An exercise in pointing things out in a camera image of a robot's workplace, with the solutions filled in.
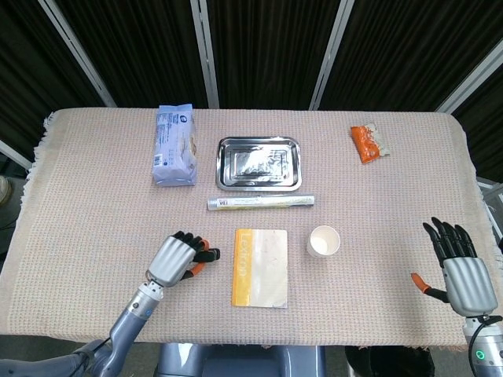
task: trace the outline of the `blue snack bag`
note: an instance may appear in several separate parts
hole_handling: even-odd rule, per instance
[[[152,175],[160,186],[196,184],[192,105],[159,106]]]

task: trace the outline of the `plastic bag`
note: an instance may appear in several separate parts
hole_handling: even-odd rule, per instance
[[[195,185],[196,146],[192,105],[159,106],[152,175],[161,186]]]
[[[351,127],[351,135],[362,163],[369,163],[374,159],[390,154],[373,123],[366,126]]]

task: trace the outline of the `black curtain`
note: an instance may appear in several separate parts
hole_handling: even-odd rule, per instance
[[[57,0],[120,107],[206,108],[189,0]]]
[[[477,175],[503,182],[503,66],[453,115],[466,131]]]
[[[221,108],[308,109],[339,0],[207,0]]]
[[[503,37],[492,0],[357,0],[322,110],[434,111]]]
[[[0,44],[0,139],[33,160],[48,114],[103,103],[36,0],[0,2]]]

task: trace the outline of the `gray floor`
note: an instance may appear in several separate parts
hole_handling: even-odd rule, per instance
[[[13,183],[14,194],[7,205],[0,208],[0,228],[17,218],[20,210],[20,197],[24,181],[11,180],[11,182]],[[7,250],[12,232],[13,229],[0,230],[0,254]],[[38,361],[65,355],[77,348],[79,348],[78,343],[57,339],[0,335],[0,359]],[[158,351],[159,345],[157,344],[135,344],[127,358],[121,376],[151,376],[157,364]],[[431,352],[435,361],[436,376],[471,376],[466,353],[452,353],[438,349],[432,349]],[[327,347],[326,361],[329,377],[347,376],[346,359],[342,347]]]

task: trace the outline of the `table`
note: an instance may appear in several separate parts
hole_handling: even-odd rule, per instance
[[[438,113],[195,110],[198,182],[157,187],[156,109],[77,108],[51,115],[25,187],[0,276],[0,332],[104,338],[164,238],[206,237],[222,258],[165,291],[145,342],[464,346],[463,320],[422,295],[419,272],[443,288],[421,223],[462,224],[486,260],[497,296],[495,242],[457,121]],[[363,165],[350,126],[374,122],[391,154]],[[313,208],[208,212],[218,141],[289,136],[300,145]],[[342,239],[333,258],[305,250],[317,225]],[[288,231],[288,308],[230,305],[237,228]]]

